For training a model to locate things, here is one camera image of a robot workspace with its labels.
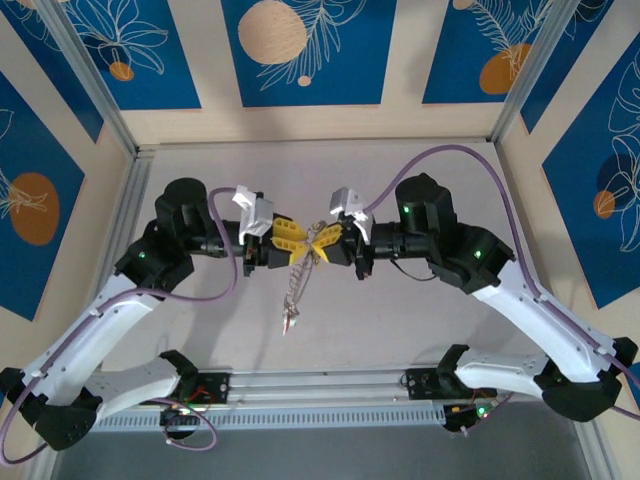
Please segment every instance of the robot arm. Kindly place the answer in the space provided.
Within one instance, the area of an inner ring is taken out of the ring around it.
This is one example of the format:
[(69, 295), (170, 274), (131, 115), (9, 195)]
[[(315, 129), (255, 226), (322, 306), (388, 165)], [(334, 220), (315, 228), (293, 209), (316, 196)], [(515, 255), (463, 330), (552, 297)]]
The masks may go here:
[[(361, 197), (349, 189), (336, 192), (331, 211), (338, 222), (327, 230), (338, 233), (318, 236), (319, 255), (355, 265), (360, 280), (373, 273), (374, 260), (426, 259), (441, 281), (500, 312), (544, 352), (511, 356), (453, 345), (437, 368), (436, 387), (446, 398), (469, 398), (480, 388), (524, 393), (576, 421), (591, 420), (615, 404), (620, 371), (607, 355), (629, 367), (635, 343), (604, 335), (527, 282), (513, 251), (488, 230), (458, 222), (450, 192), (426, 174), (405, 179), (395, 193), (400, 223), (376, 224), (363, 212)], [(589, 337), (600, 345), (597, 350)]]
[[(276, 268), (294, 262), (286, 242), (283, 245), (277, 237), (290, 219), (274, 214), (270, 202), (244, 187), (237, 189), (234, 200), (243, 210), (240, 222), (222, 223), (232, 239), (233, 255), (243, 258), (244, 274), (258, 266)], [(20, 412), (55, 450), (74, 445), (95, 422), (117, 411), (154, 398), (185, 400), (196, 387), (197, 369), (176, 351), (130, 370), (94, 374), (118, 341), (160, 305), (162, 292), (172, 292), (193, 272), (191, 255), (227, 256), (201, 182), (172, 182), (155, 207), (157, 218), (127, 249), (115, 273), (65, 334), (26, 368), (0, 373), (0, 391), (14, 404), (30, 381), (38, 379)], [(145, 293), (101, 307), (136, 288)], [(94, 320), (78, 329), (87, 318)], [(43, 373), (43, 365), (63, 343), (66, 348)]]

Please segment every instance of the chain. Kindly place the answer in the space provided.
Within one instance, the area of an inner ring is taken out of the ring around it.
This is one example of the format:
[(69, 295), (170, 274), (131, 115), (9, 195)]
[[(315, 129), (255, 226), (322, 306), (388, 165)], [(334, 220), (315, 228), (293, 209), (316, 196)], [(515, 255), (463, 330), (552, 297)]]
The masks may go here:
[(320, 262), (320, 257), (313, 250), (311, 244), (326, 226), (327, 222), (322, 220), (311, 225), (311, 228), (307, 230), (307, 241), (305, 242), (308, 247), (307, 253), (302, 259), (302, 262), (291, 268), (291, 273), (289, 274), (289, 290), (287, 290), (284, 296), (283, 335), (287, 333), (289, 328), (296, 324), (296, 318), (300, 315), (298, 303), (307, 288), (313, 268)]

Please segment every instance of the wire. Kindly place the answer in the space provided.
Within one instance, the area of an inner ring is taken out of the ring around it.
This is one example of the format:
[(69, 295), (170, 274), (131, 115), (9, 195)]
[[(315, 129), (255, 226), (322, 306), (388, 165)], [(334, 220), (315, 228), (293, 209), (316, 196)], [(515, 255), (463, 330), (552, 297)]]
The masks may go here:
[(408, 273), (407, 271), (405, 271), (400, 265), (398, 265), (398, 262), (396, 262), (395, 259), (391, 259), (389, 260), (391, 262), (391, 265), (393, 265), (394, 267), (396, 267), (398, 270), (400, 270), (400, 272), (404, 275), (406, 275), (407, 277), (409, 277), (412, 280), (415, 280), (416, 282), (430, 282), (431, 280), (435, 279), (437, 277), (437, 275), (433, 275), (431, 277), (428, 278), (419, 278), (419, 277), (414, 277), (413, 275), (411, 275), (410, 273)]
[[(402, 181), (404, 176), (411, 170), (415, 165), (424, 160), (425, 158), (434, 155), (439, 152), (447, 152), (447, 151), (458, 151), (466, 153), (473, 158), (475, 158), (478, 162), (482, 164), (482, 166), (487, 170), (489, 175), (491, 176), (493, 182), (498, 187), (498, 191), (500, 192), (500, 197), (502, 198), (502, 203), (504, 204), (504, 209), (507, 214), (507, 219), (509, 221), (509, 228), (511, 229), (511, 235), (513, 236), (513, 241), (516, 247), (517, 260), (520, 264), (520, 268), (522, 269), (522, 273), (525, 278), (525, 282), (531, 292), (534, 294), (535, 298), (539, 301), (539, 304), (546, 308), (552, 315), (559, 318), (568, 328), (573, 330), (573, 332), (578, 335), (582, 340), (584, 340), (589, 346), (591, 346), (595, 352), (602, 355), (606, 361), (615, 366), (618, 370), (626, 375), (626, 377), (638, 388), (640, 389), (640, 379), (627, 368), (620, 360), (615, 358), (610, 353), (606, 352), (606, 349), (596, 340), (594, 339), (588, 332), (585, 332), (580, 325), (578, 325), (569, 315), (560, 310), (556, 305), (551, 303), (551, 301), (545, 298), (542, 295), (542, 292), (538, 289), (535, 281), (533, 280), (533, 276), (531, 275), (531, 271), (527, 265), (527, 261), (524, 256), (524, 249), (522, 246), (522, 241), (520, 239), (520, 234), (518, 233), (518, 227), (515, 220), (515, 215), (513, 213), (513, 207), (511, 206), (511, 201), (509, 200), (509, 194), (500, 179), (500, 176), (495, 171), (495, 169), (491, 166), (489, 161), (483, 157), (481, 154), (473, 150), (472, 148), (466, 147), (464, 145), (456, 145), (456, 144), (447, 144), (447, 145), (438, 145), (436, 147), (429, 148), (424, 152), (418, 154), (413, 159), (411, 159), (398, 174), (394, 177), (391, 183), (383, 190), (383, 192), (376, 198), (371, 204), (363, 209), (364, 213), (371, 213), (375, 208), (377, 208), (395, 189), (395, 187)], [(616, 408), (614, 411), (618, 413), (622, 413), (623, 415), (627, 415), (630, 418), (636, 418), (636, 415), (628, 412), (622, 408)]]
[(171, 406), (178, 405), (179, 407), (182, 407), (186, 410), (190, 410), (191, 413), (195, 417), (197, 417), (202, 423), (204, 423), (207, 426), (207, 428), (209, 428), (209, 431), (211, 432), (212, 438), (211, 438), (211, 442), (209, 442), (208, 445), (204, 445), (202, 447), (185, 445), (184, 443), (174, 441), (169, 436), (169, 426), (171, 425), (171, 421), (168, 421), (167, 424), (164, 426), (164, 429), (162, 430), (162, 435), (164, 436), (164, 439), (166, 440), (167, 445), (178, 447), (178, 448), (181, 448), (182, 450), (190, 450), (192, 452), (206, 452), (207, 450), (211, 450), (213, 447), (216, 446), (216, 443), (218, 443), (218, 432), (216, 431), (216, 427), (213, 426), (213, 424), (209, 421), (207, 417), (205, 417), (203, 414), (201, 414), (194, 408), (190, 407), (186, 403), (177, 402), (175, 400), (169, 400), (168, 398), (154, 398), (151, 401), (156, 403), (162, 403), (164, 405), (171, 405)]
[(227, 229), (225, 228), (224, 223), (222, 222), (222, 218), (220, 218), (220, 214), (218, 213), (218, 210), (216, 208), (215, 197), (221, 193), (234, 193), (234, 192), (235, 192), (235, 189), (232, 187), (216, 188), (209, 193), (209, 197), (207, 199), (208, 206), (209, 206), (209, 213), (211, 214), (211, 217), (213, 218), (213, 221), (215, 222), (216, 227), (218, 228), (220, 236), (222, 237), (222, 243), (224, 245), (224, 249), (227, 252), (227, 256), (229, 257), (231, 262), (232, 278), (227, 288), (222, 293), (218, 295), (214, 295), (212, 297), (207, 297), (207, 298), (186, 297), (183, 295), (175, 295), (172, 293), (163, 292), (161, 290), (154, 290), (150, 288), (134, 288), (131, 290), (124, 291), (110, 298), (106, 302), (104, 302), (102, 305), (100, 305), (96, 309), (97, 315), (94, 315), (94, 314), (87, 315), (82, 320), (82, 322), (80, 322), (80, 324), (60, 343), (60, 346), (58, 346), (58, 348), (52, 352), (51, 356), (49, 356), (49, 358), (42, 364), (42, 367), (40, 367), (40, 372), (39, 372), (40, 376), (34, 377), (29, 381), (29, 383), (22, 390), (22, 393), (18, 396), (15, 403), (9, 410), (9, 413), (7, 414), (4, 422), (2, 423), (2, 426), (0, 427), (0, 465), (3, 465), (5, 467), (12, 467), (15, 465), (19, 465), (28, 460), (31, 460), (33, 457), (38, 455), (47, 447), (46, 444), (42, 444), (38, 448), (36, 448), (33, 452), (17, 460), (11, 460), (7, 458), (5, 454), (5, 444), (7, 440), (7, 435), (9, 433), (9, 427), (11, 426), (11, 423), (13, 422), (14, 418), (18, 414), (20, 407), (22, 407), (23, 403), (25, 402), (29, 394), (34, 390), (34, 388), (40, 382), (40, 379), (45, 376), (47, 371), (52, 367), (52, 365), (56, 362), (56, 360), (60, 358), (60, 356), (64, 353), (64, 351), (69, 347), (69, 345), (75, 339), (77, 339), (96, 319), (102, 317), (104, 313), (108, 312), (112, 308), (126, 304), (131, 298), (138, 295), (145, 295), (145, 294), (153, 295), (160, 298), (178, 300), (182, 302), (209, 303), (209, 302), (214, 302), (216, 300), (221, 300), (229, 296), (233, 292), (238, 282), (238, 266), (236, 265), (235, 256), (233, 254), (231, 239), (229, 238)]

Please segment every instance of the beige circle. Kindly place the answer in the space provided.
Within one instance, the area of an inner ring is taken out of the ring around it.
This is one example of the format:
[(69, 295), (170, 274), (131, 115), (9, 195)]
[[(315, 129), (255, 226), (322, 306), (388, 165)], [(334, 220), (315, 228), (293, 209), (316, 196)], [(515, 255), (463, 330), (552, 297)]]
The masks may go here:
[(288, 62), (307, 45), (307, 29), (286, 3), (262, 0), (238, 23), (240, 45), (249, 57), (263, 65)]
[[(33, 0), (16, 0), (20, 5), (35, 10), (36, 6), (33, 4)], [(65, 3), (69, 0), (58, 0), (58, 3)]]
[(475, 0), (453, 0), (453, 8), (456, 10), (466, 10), (475, 3)]

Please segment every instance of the orange circle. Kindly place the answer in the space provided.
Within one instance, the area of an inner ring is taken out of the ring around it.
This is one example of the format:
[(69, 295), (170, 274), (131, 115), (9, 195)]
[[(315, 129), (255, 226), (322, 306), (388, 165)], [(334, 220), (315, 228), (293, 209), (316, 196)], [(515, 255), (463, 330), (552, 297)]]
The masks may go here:
[(489, 95), (508, 93), (530, 49), (531, 45), (528, 43), (520, 43), (494, 55), (480, 73), (482, 91)]
[(60, 220), (58, 192), (51, 180), (40, 173), (23, 173), (11, 184), (9, 197), (17, 201), (10, 215), (20, 238), (36, 246), (49, 243)]
[(116, 80), (120, 80), (121, 82), (133, 80), (133, 68), (126, 63), (113, 62), (109, 65), (109, 72)]
[(602, 190), (598, 192), (596, 198), (593, 199), (593, 209), (602, 219), (607, 219), (613, 215), (613, 211), (616, 209), (616, 199), (613, 193), (608, 190)]

